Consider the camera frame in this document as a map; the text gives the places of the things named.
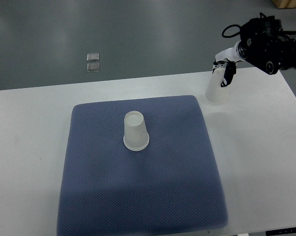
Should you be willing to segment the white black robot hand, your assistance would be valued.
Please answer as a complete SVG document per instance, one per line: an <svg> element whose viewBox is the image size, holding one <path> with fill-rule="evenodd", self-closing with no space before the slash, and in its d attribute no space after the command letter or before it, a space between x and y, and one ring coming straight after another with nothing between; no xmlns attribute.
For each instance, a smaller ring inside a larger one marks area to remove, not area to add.
<svg viewBox="0 0 296 236"><path fill-rule="evenodd" d="M231 84L234 75L237 72L236 62L243 61L242 56L239 53L240 42L237 42L234 47L223 50L215 55L215 61L213 62L212 72L218 68L224 67L224 62L226 63L225 72L220 86L222 88L227 87Z"/></svg>

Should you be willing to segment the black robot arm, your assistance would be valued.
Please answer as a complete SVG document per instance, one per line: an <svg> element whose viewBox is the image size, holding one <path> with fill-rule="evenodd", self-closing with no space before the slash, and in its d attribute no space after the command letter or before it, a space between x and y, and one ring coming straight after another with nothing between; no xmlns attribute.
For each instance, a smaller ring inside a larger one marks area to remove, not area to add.
<svg viewBox="0 0 296 236"><path fill-rule="evenodd" d="M260 13L258 18L237 25L240 36L235 46L215 56L213 69L225 68L220 86L231 84L236 74L237 63L246 61L268 75L279 70L296 69L296 31L283 30L281 20Z"/></svg>

